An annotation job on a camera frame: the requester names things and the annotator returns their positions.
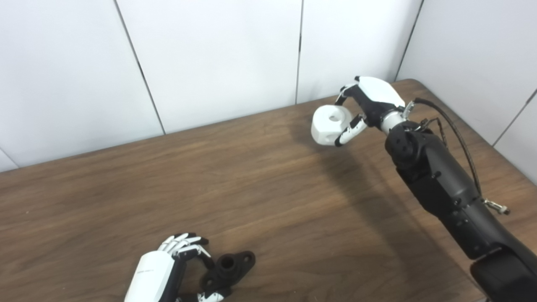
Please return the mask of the white and black right hand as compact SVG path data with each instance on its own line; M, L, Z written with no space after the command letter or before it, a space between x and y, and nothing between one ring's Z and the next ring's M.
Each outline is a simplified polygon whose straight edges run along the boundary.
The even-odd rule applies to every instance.
M414 102L406 104L391 84L376 77L355 77L355 83L341 88L334 105L342 106L349 97L355 100L362 113L354 117L334 140L337 147L345 145L366 128L378 128L388 135L408 120L414 108Z

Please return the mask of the white and black left hand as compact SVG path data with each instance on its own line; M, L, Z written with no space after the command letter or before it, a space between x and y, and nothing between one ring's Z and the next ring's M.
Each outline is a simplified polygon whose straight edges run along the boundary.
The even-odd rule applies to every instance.
M167 237L159 248L141 256L125 302L222 302L232 294L230 287L206 290L199 294L180 294L187 262L199 258L207 269L214 267L204 248L209 241L196 233Z

